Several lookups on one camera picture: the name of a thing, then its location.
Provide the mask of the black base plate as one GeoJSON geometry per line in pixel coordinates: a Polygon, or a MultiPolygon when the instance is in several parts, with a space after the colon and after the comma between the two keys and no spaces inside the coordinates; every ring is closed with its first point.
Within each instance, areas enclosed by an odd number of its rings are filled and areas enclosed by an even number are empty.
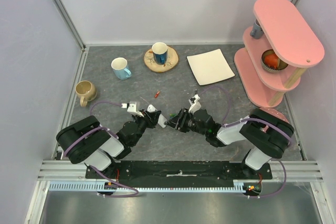
{"type": "Polygon", "coordinates": [[[137,188],[233,187],[234,180],[272,179],[269,164],[253,172],[230,161],[116,161],[103,174],[137,188]]]}

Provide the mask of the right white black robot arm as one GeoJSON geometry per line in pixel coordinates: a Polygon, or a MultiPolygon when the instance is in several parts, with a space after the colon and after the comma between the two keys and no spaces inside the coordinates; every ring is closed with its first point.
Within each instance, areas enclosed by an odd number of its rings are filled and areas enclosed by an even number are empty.
{"type": "Polygon", "coordinates": [[[240,166],[241,174],[254,178],[264,164],[272,158],[281,159],[295,130],[287,121],[258,108],[250,115],[230,124],[220,124],[205,109],[180,112],[165,122],[165,125],[186,133],[196,132],[214,147],[224,147],[247,140],[254,146],[245,155],[240,166]]]}

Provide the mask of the bowl with fruit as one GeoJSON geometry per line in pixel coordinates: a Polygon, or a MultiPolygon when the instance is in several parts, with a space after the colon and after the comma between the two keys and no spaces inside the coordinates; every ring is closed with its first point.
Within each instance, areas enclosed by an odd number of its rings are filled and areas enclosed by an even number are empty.
{"type": "Polygon", "coordinates": [[[288,64],[282,61],[274,50],[266,50],[261,56],[261,66],[267,72],[280,72],[288,67],[288,64]]]}

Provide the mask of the pink three-tier shelf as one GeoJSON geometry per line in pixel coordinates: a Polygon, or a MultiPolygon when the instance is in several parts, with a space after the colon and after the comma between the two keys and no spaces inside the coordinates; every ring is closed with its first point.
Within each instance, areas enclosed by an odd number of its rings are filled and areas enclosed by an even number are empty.
{"type": "Polygon", "coordinates": [[[324,47],[289,0],[257,0],[253,11],[264,35],[254,39],[248,27],[245,46],[235,53],[234,63],[249,100],[258,107],[274,108],[297,87],[308,68],[320,63],[324,47]],[[263,69],[261,56],[269,49],[288,64],[286,69],[275,73],[263,69]]]}

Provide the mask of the white remote control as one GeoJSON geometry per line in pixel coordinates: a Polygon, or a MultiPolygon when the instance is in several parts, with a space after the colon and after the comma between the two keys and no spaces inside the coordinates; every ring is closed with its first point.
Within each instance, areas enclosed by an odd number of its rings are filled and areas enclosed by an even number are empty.
{"type": "Polygon", "coordinates": [[[154,126],[158,124],[161,128],[166,127],[167,123],[166,117],[163,116],[162,112],[157,110],[154,105],[149,104],[146,109],[146,112],[149,114],[149,117],[151,118],[154,126]]]}

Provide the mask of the pink dotted plate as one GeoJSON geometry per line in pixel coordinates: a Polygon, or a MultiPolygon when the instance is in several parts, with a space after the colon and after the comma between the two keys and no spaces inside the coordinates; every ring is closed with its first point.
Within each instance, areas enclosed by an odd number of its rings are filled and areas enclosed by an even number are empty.
{"type": "Polygon", "coordinates": [[[260,108],[262,111],[265,111],[267,112],[268,114],[271,114],[275,117],[277,117],[278,119],[281,119],[287,123],[289,123],[289,121],[287,120],[287,118],[282,114],[280,113],[279,111],[277,111],[276,109],[274,108],[260,108]]]}

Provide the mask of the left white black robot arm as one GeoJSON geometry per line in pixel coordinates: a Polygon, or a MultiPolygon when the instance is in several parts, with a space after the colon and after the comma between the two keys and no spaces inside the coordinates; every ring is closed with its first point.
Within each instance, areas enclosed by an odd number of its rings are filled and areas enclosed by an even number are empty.
{"type": "Polygon", "coordinates": [[[91,165],[103,178],[111,178],[115,173],[113,161],[130,154],[146,129],[157,125],[165,128],[167,122],[161,111],[152,105],[132,118],[117,133],[113,133],[91,115],[62,129],[56,135],[56,141],[63,149],[64,157],[69,158],[72,164],[91,165]]]}

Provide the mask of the grey cup on shelf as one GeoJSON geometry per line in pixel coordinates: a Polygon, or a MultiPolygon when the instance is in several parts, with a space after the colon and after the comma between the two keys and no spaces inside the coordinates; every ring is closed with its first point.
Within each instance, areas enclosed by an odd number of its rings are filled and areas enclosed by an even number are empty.
{"type": "Polygon", "coordinates": [[[250,36],[254,39],[260,39],[264,35],[264,31],[257,19],[255,19],[250,36]]]}

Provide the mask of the light blue mug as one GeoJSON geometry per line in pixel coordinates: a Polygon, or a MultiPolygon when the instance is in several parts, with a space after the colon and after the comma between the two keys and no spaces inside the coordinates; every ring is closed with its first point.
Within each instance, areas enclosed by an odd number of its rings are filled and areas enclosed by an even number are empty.
{"type": "Polygon", "coordinates": [[[129,69],[128,61],[125,58],[118,57],[111,62],[111,68],[113,72],[120,80],[128,79],[132,76],[129,69]]]}

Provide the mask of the beige ceramic mug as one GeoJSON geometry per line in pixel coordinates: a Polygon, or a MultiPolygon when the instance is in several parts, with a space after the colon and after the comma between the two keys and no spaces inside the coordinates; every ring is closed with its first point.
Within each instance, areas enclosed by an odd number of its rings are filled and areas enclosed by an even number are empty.
{"type": "Polygon", "coordinates": [[[80,99],[80,106],[86,107],[97,96],[97,89],[93,83],[84,80],[77,83],[75,87],[77,97],[80,99]]]}

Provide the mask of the cream square plate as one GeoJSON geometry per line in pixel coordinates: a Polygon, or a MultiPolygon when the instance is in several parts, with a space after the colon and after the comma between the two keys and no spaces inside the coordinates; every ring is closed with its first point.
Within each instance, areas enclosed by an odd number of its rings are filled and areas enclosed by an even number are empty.
{"type": "Polygon", "coordinates": [[[187,61],[200,86],[217,83],[235,76],[220,49],[187,56],[187,61]]]}

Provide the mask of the dark blue mug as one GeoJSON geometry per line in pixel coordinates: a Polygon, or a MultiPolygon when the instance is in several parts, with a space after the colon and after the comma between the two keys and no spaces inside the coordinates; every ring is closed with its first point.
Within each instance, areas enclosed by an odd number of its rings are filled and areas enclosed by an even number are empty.
{"type": "Polygon", "coordinates": [[[152,45],[154,60],[157,64],[163,65],[167,61],[168,46],[163,42],[156,42],[152,45]]]}

